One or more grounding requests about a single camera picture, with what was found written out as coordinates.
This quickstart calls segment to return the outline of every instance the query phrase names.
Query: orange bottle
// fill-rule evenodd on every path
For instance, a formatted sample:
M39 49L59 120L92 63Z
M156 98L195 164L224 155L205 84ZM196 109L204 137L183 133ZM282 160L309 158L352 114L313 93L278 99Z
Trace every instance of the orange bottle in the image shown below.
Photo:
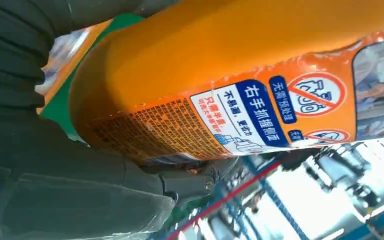
M86 56L71 119L142 163L383 137L354 94L381 65L381 30L384 1L182 0Z

